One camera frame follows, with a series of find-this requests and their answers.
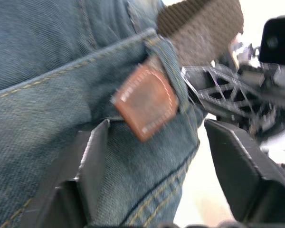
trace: jeans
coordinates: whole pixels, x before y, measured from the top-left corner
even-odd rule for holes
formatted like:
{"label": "jeans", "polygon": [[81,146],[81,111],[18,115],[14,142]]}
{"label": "jeans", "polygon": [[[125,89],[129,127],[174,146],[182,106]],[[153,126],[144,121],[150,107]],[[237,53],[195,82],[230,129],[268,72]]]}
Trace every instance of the jeans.
{"label": "jeans", "polygon": [[[199,140],[159,0],[0,0],[0,227],[17,227],[43,175],[83,124],[111,120],[95,225],[173,221]],[[142,143],[110,102],[158,55],[177,116]]]}

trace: white floor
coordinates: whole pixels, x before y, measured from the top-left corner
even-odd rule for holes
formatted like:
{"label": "white floor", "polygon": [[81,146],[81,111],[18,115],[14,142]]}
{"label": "white floor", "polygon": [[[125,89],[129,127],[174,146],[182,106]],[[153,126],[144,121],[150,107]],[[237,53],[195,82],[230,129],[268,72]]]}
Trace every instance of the white floor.
{"label": "white floor", "polygon": [[[169,5],[180,0],[163,1]],[[285,15],[285,0],[240,1],[245,21],[243,42],[252,43],[257,47],[261,42],[265,22],[269,18]],[[180,227],[189,224],[205,224],[213,227],[224,220],[233,219],[215,174],[204,127],[199,129],[199,139],[201,145],[187,173],[183,195],[174,219]],[[281,145],[285,145],[285,135],[264,144],[264,146],[275,147]]]}

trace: blue denim jeans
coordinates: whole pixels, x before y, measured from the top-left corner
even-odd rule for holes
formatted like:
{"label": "blue denim jeans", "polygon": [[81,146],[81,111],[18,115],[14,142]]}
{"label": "blue denim jeans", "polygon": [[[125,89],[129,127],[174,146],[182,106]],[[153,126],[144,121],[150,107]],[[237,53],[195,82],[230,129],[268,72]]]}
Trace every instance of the blue denim jeans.
{"label": "blue denim jeans", "polygon": [[[0,0],[0,227],[17,227],[59,151],[88,122],[111,119],[96,225],[173,221],[199,146],[158,0]],[[110,102],[139,63],[158,55],[180,101],[142,143]]]}

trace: leather patch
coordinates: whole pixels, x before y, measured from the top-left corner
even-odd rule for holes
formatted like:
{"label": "leather patch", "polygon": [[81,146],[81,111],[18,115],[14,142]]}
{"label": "leather patch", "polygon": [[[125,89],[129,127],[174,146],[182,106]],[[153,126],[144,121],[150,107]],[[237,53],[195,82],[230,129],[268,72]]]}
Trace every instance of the leather patch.
{"label": "leather patch", "polygon": [[143,65],[128,77],[113,101],[141,141],[150,138],[177,110],[176,97],[164,75]]}

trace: brown woven belt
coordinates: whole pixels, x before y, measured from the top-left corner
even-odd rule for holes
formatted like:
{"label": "brown woven belt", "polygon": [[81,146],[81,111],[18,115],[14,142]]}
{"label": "brown woven belt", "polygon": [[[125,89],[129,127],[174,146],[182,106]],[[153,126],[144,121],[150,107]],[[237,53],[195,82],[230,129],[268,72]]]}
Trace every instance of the brown woven belt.
{"label": "brown woven belt", "polygon": [[[243,29],[239,0],[185,0],[158,16],[158,33],[170,39],[181,66],[208,65],[220,57]],[[144,141],[169,121],[178,107],[157,55],[129,76],[114,105],[136,136]]]}

